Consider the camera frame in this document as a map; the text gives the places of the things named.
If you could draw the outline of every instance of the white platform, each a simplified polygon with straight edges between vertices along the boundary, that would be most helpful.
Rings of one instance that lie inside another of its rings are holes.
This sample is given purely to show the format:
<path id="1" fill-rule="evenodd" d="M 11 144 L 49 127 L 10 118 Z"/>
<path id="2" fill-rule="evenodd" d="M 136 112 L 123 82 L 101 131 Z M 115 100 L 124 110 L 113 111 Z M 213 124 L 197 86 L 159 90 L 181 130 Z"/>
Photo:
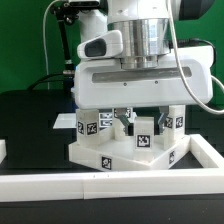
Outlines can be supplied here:
<path id="1" fill-rule="evenodd" d="M 1 176 L 0 202 L 224 194 L 224 159 L 200 135 L 189 144 L 205 168 Z"/>
<path id="2" fill-rule="evenodd" d="M 81 147 L 77 142 L 69 145 L 70 161 L 101 171 L 108 171 L 102 167 L 103 158 L 111 161 L 109 169 L 111 171 L 164 170 L 169 169 L 190 150 L 190 136 L 184 136 L 179 143 L 166 151 L 164 151 L 163 136 L 155 136 L 152 149 L 154 160 L 152 162 L 136 161 L 133 160 L 134 137 L 116 141 L 111 139 L 112 131 L 112 128 L 107 128 L 100 132 L 101 142 L 96 149 Z M 171 153 L 175 154 L 172 163 L 170 163 Z"/>

